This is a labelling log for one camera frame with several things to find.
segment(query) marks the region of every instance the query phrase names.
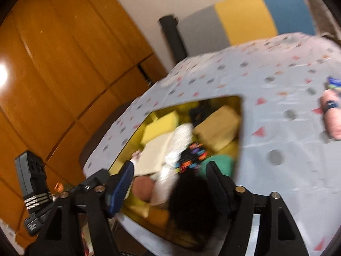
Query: blue stripe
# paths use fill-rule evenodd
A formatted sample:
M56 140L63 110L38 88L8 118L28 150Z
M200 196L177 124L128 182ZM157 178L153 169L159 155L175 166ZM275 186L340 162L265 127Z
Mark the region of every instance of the blue stripe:
M278 34L302 32L315 35L313 19L304 0L264 0Z

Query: pink rolled towel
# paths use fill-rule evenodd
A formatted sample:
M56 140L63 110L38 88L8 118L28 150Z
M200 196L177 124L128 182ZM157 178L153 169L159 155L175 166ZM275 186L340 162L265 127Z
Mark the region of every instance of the pink rolled towel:
M341 109L339 108L339 98L331 90L325 90L321 97L321 104L325 119L326 130L336 140L341 139Z

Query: yellow sponge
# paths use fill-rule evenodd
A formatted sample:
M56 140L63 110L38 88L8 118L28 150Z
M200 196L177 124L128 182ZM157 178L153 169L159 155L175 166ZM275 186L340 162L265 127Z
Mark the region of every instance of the yellow sponge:
M152 139L174 131L179 125L179 115L176 111L173 111L158 120L154 121L147 125L146 129L144 130L144 134L141 140L141 144L144 146Z

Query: white patterned tablecloth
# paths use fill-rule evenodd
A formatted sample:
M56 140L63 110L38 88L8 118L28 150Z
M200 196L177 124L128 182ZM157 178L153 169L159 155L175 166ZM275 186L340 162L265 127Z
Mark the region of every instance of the white patterned tablecloth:
M101 168L109 169L151 111L239 95L243 99L243 135L236 184L263 195L279 192L309 254L320 255L341 224L341 142L326 134L319 105L327 76L341 78L340 47L302 33L185 59L113 123L83 172L88 177ZM123 214L118 217L154 254L190 254ZM254 249L258 222L256 217L248 255ZM222 241L223 237L216 236L212 242L218 244L209 246L203 255L218 255Z

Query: yellow stripe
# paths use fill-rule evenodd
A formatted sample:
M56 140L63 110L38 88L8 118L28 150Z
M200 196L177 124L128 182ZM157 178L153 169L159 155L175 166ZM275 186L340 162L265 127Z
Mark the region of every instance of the yellow stripe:
M278 35L263 0L225 0L214 7L231 45Z

